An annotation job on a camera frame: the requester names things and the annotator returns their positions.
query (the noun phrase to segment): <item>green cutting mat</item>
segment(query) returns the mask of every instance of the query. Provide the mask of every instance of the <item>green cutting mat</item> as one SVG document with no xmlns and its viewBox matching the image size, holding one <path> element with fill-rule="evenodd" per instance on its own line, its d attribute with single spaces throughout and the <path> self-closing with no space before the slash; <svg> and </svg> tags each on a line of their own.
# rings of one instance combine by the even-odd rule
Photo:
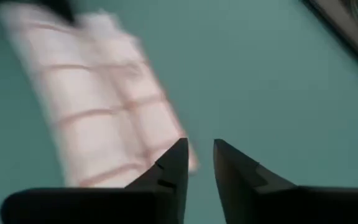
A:
<svg viewBox="0 0 358 224">
<path fill-rule="evenodd" d="M 144 48 L 195 145 L 186 223 L 224 223 L 212 144 L 297 184 L 358 187 L 358 62 L 299 0 L 97 0 Z M 0 26 L 0 201 L 62 185 L 47 127 Z"/>
</svg>

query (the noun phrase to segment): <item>teal surface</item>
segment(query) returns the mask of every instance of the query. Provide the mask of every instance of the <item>teal surface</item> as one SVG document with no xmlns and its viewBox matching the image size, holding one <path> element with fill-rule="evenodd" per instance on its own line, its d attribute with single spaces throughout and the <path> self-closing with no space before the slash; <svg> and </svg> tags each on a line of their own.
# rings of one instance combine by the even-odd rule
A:
<svg viewBox="0 0 358 224">
<path fill-rule="evenodd" d="M 195 145 L 201 167 L 189 181 L 186 223 L 224 223 L 214 138 L 296 184 L 358 187 L 358 62 L 298 0 L 98 0 L 81 7 L 118 13 L 142 39 Z M 3 49 L 9 45 L 0 28 L 0 198 L 62 183 L 34 94 Z"/>
</svg>

